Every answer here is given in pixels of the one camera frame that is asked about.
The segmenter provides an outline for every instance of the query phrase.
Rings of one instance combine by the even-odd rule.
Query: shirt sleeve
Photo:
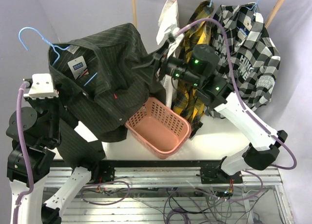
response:
[[[262,66],[256,68],[258,72],[250,73],[246,80],[246,85],[242,85],[239,93],[245,104],[255,111],[257,108],[267,105],[272,99],[272,91],[275,85],[277,72],[280,65],[280,57],[272,56],[268,58]],[[255,83],[252,90],[248,89],[249,83]]]

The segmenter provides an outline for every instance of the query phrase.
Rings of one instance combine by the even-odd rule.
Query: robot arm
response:
[[[22,108],[24,138],[30,157],[34,177],[34,190],[25,195],[16,211],[15,201],[19,194],[29,190],[28,175],[25,161],[20,148],[16,128],[16,113],[10,118],[7,136],[13,139],[13,151],[8,158],[7,176],[12,190],[11,224],[60,224],[68,204],[86,185],[98,168],[96,164],[81,161],[71,177],[49,200],[42,205],[42,195],[45,182],[55,153],[49,149],[58,147],[61,142],[59,134],[59,99],[50,74],[34,74],[30,90],[24,98],[31,107]]]
[[[269,127],[245,104],[243,108],[233,86],[214,75],[219,57],[212,47],[207,44],[196,45],[189,62],[185,63],[183,60],[167,56],[170,44],[174,40],[173,36],[169,36],[168,41],[159,50],[145,58],[149,62],[135,69],[149,67],[153,68],[154,72],[159,71],[160,80],[167,74],[173,79],[188,82],[197,88],[196,95],[206,106],[225,116],[249,139],[250,144],[243,150],[221,160],[216,176],[228,179],[229,176],[249,167],[264,170],[271,165],[276,160],[280,147],[272,136],[285,142],[287,133]]]

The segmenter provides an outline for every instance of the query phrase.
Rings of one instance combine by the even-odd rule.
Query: plaid shirt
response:
[[[239,6],[221,5],[214,19],[226,30],[239,93],[245,104],[255,111],[271,101],[280,55],[264,27],[262,15],[254,15],[254,11],[246,8],[252,5],[253,3]],[[212,27],[211,46],[220,56],[215,74],[232,83],[224,39],[217,26]],[[210,108],[206,114],[221,117]]]
[[[202,2],[191,16],[188,24],[201,18],[210,17],[214,11],[214,5],[209,7],[209,4],[210,0]],[[179,58],[189,61],[194,46],[203,43],[209,44],[210,36],[211,24],[209,22],[202,22],[192,27],[185,33]],[[179,114],[190,123],[192,128],[191,136],[201,127],[200,118],[204,114],[204,104],[201,100],[197,99],[195,93],[196,89],[193,89],[189,84],[183,81],[179,81],[173,107],[175,113]]]

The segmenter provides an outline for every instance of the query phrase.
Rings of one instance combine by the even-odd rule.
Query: clothing label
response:
[[[251,20],[251,18],[245,17],[243,24],[244,24],[244,26],[246,27],[246,29],[247,29],[248,31],[251,31],[251,29],[252,29],[252,27],[253,27],[253,26],[252,26],[252,20]]]
[[[274,84],[275,84],[275,80],[273,77],[271,77],[270,75],[262,75],[259,78],[256,86],[257,87],[265,87],[267,89],[270,89],[270,88],[274,87]]]
[[[238,28],[239,29],[237,36],[241,39],[244,40],[247,37],[247,34],[245,33],[245,31],[242,28]]]
[[[249,35],[250,30],[248,30],[244,25],[242,25],[242,27],[241,27],[240,29],[244,32],[244,34],[245,34],[246,36]]]
[[[74,60],[71,60],[67,63],[70,70],[73,73],[75,79],[78,79],[88,72],[86,62],[84,61],[83,56],[77,57]]]
[[[67,51],[69,51],[71,54],[75,54],[75,52],[77,52],[79,48],[80,48],[79,46],[69,45],[69,48],[67,49]]]

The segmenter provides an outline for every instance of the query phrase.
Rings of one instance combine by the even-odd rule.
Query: black and white checkered shirt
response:
[[[221,5],[214,19],[226,30],[239,93],[245,104],[255,111],[271,101],[280,55],[264,27],[262,15],[248,9],[252,5]],[[217,26],[212,28],[211,46],[220,57],[215,74],[232,83],[224,38]],[[206,114],[220,117],[210,108]]]

